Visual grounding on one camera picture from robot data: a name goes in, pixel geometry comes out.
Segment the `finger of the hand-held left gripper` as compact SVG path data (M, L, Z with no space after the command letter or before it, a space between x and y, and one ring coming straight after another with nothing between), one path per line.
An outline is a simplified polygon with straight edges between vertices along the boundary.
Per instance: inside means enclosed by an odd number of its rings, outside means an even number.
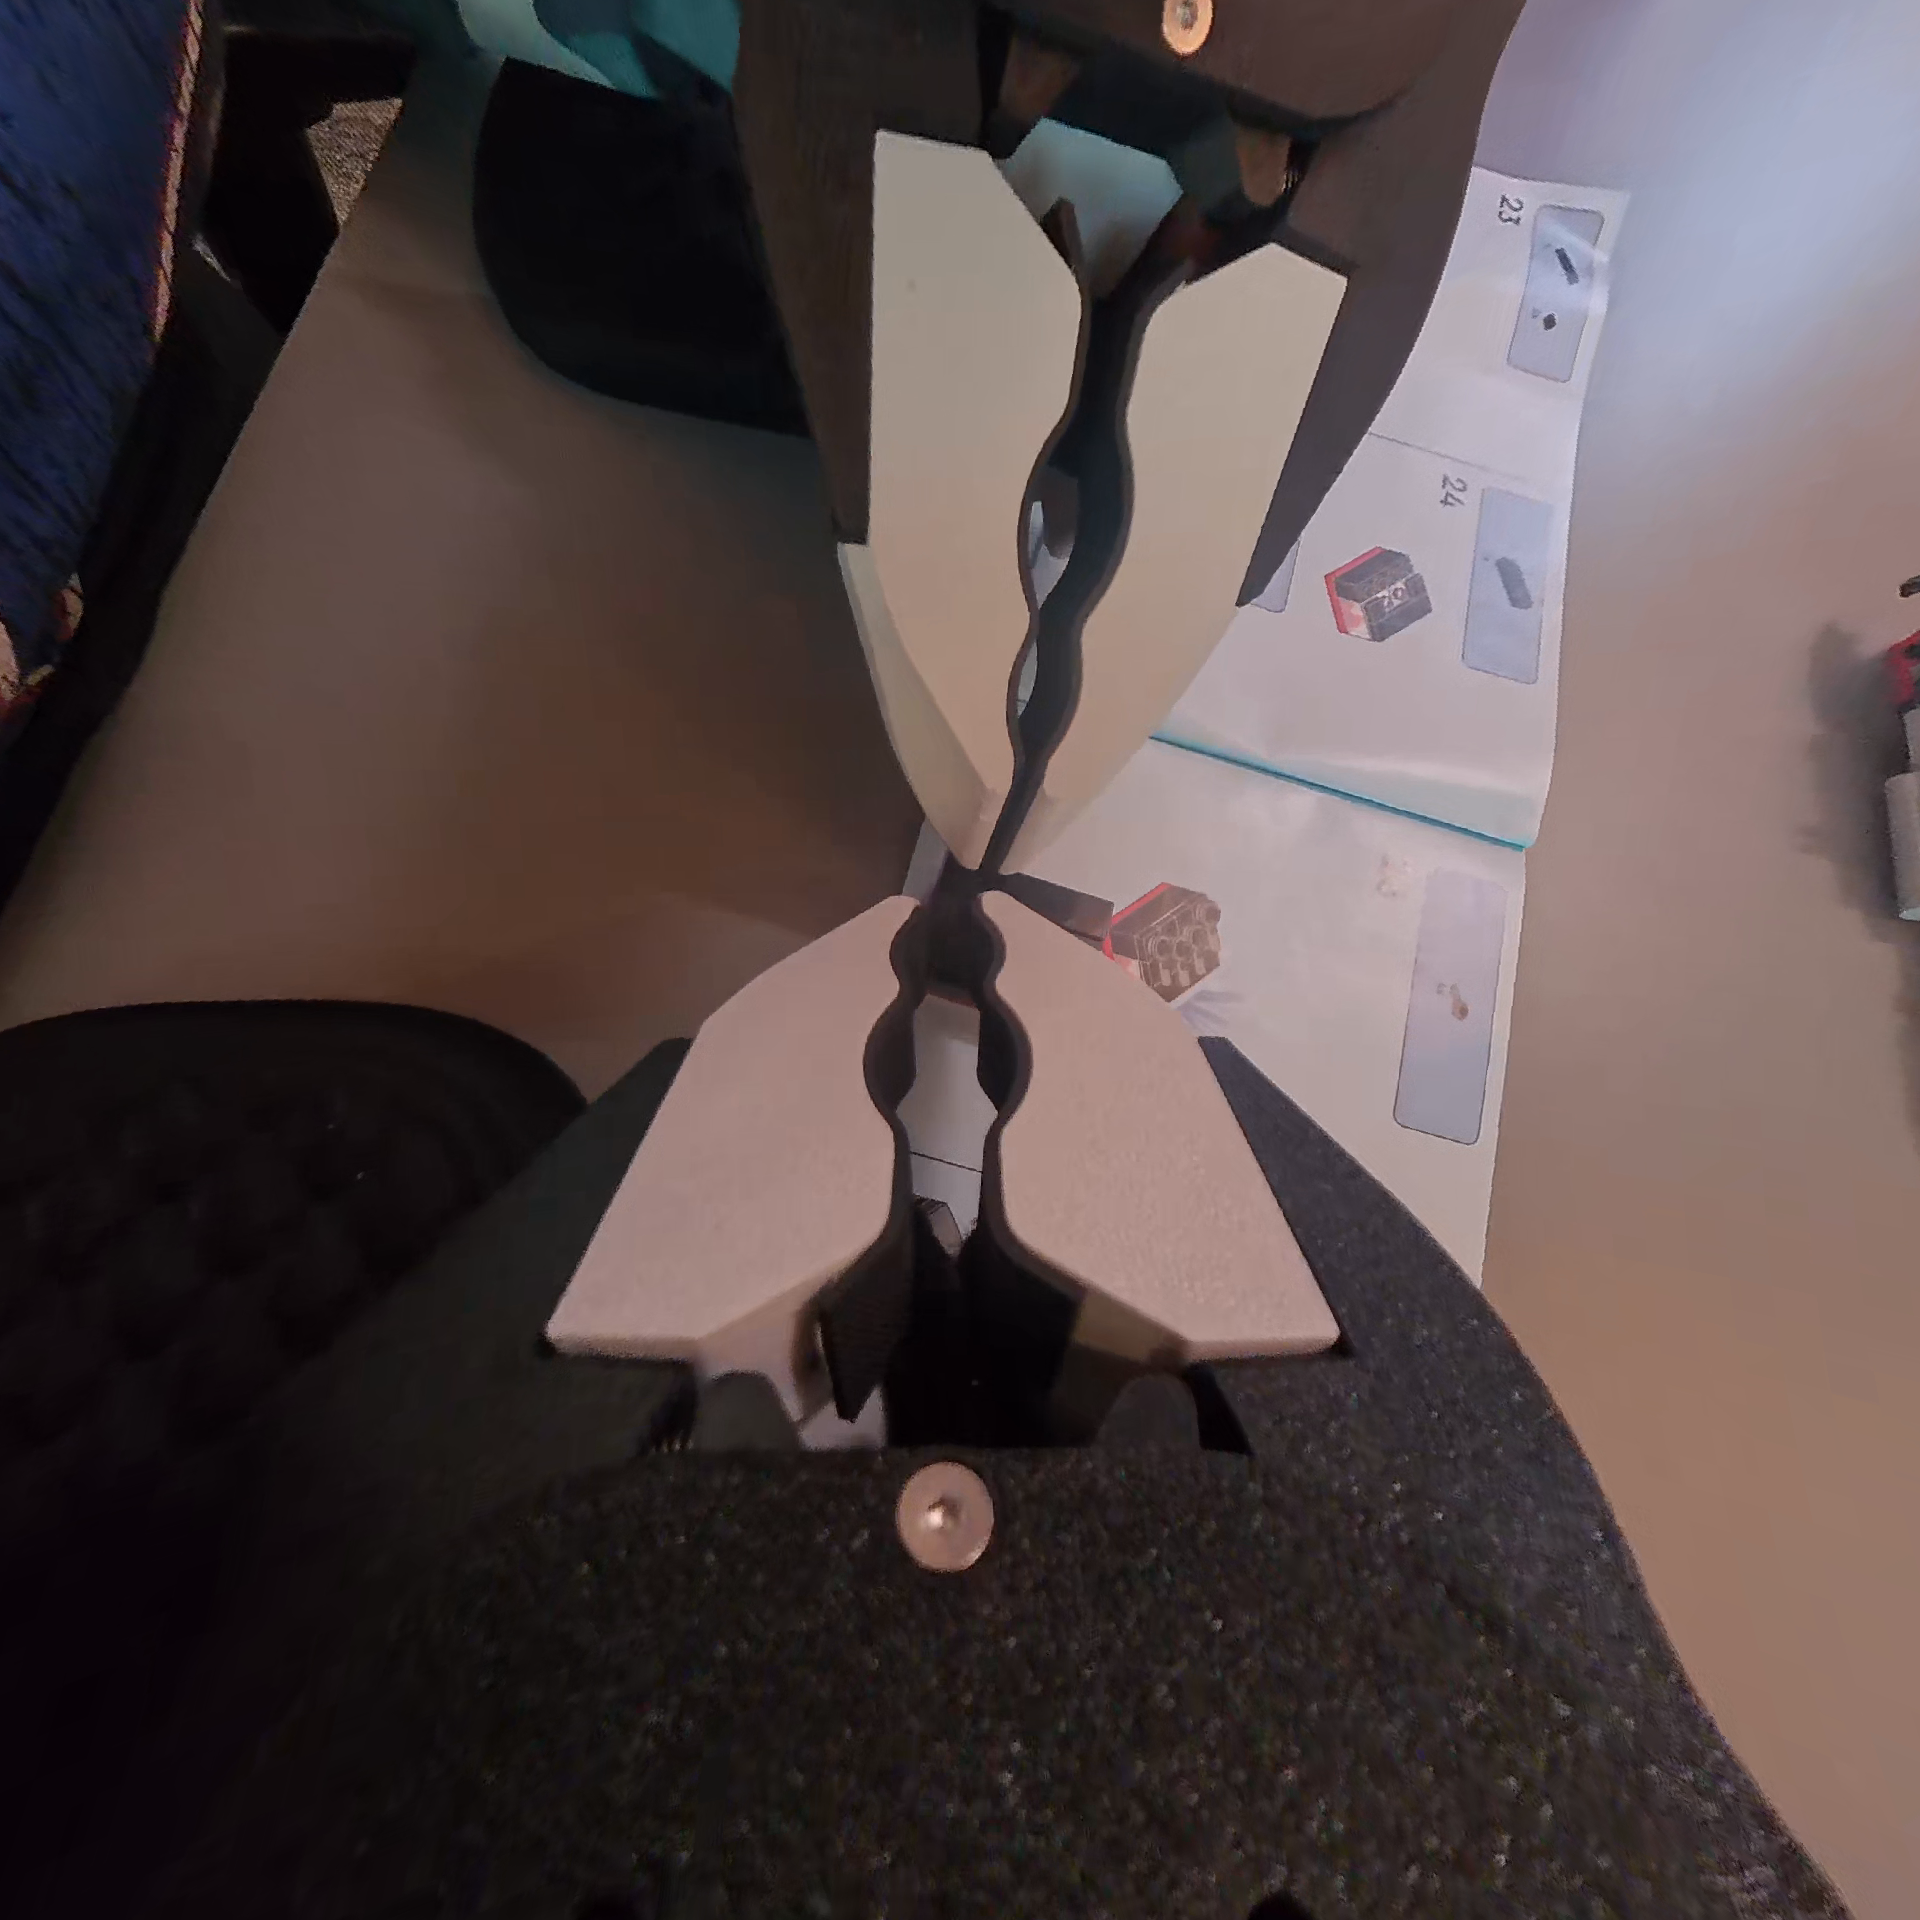
M1078 395L1078 266L1071 203L1046 226L987 154L875 136L872 507L839 564L897 759L969 869L1017 772L1025 503Z
M993 869L1039 858L1168 721L1231 628L1348 292L1280 245L1168 279L1095 400L1073 560L1041 615Z

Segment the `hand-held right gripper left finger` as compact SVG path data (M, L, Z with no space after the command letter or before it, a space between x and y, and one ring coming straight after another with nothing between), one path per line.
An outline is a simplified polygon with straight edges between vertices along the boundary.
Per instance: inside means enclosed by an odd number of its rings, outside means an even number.
M905 1332L921 907L892 896L723 1003L663 1092L545 1338L762 1377L852 1424Z

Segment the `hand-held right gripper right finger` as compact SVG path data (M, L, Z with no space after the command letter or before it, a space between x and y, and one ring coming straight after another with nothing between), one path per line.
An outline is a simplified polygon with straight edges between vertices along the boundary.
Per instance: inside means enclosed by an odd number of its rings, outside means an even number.
M1015 896L972 906L993 1105L972 1235L991 1379L1091 1437L1144 1379L1331 1353L1339 1325L1201 1041Z

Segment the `small red black brick assembly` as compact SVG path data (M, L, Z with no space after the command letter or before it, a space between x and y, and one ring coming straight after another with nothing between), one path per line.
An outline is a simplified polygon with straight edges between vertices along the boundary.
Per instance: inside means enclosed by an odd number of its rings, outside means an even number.
M1036 875L966 869L952 856L937 872L927 903L950 909L979 893L1007 893L1089 945L1102 945L1114 929L1114 901L1110 899L1079 893L1073 887Z

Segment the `grey desk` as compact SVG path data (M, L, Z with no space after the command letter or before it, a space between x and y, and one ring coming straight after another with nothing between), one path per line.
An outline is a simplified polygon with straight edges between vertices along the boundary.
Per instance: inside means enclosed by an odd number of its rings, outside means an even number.
M1627 193L1483 1279L1686 1666L1916 1916L1916 4L1528 4L1502 175ZM590 1096L905 875L807 448L578 394L417 83L4 915L4 1024L440 1007Z

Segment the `black cushion pad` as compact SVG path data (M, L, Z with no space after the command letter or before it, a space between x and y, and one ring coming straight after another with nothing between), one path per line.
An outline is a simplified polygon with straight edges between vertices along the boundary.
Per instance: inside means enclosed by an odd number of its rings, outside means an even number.
M516 340L590 394L807 439L732 101L663 64L648 99L502 64L472 169L488 288Z
M4 1029L4 1916L182 1690L251 1419L584 1112L530 1042L414 1007Z

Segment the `person's teal patterned pants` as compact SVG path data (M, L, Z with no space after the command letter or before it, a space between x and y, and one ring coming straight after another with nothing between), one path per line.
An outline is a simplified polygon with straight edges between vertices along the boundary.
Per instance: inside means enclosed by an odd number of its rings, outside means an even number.
M484 50L638 101L732 93L739 2L457 2Z

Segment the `open white instruction booklet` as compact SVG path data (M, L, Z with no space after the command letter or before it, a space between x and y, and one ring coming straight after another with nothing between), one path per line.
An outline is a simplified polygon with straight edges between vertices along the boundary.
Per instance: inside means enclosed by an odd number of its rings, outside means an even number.
M1627 194L1473 169L1377 427L1039 872L1217 924L1166 997L1481 1281L1583 409Z

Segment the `person's black printed shirt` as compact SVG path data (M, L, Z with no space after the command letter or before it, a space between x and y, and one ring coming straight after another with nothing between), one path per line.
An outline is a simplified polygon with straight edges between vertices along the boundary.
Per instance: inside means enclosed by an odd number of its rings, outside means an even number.
M57 672L175 305L201 2L2 4L2 716Z

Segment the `grey toy brick truck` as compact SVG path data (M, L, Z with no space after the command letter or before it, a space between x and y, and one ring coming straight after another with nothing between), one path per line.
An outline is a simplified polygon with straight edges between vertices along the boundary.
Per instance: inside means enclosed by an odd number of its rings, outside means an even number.
M1918 924L1918 632L1888 648L1883 665L1904 741L1904 769L1883 783L1894 896L1899 920Z

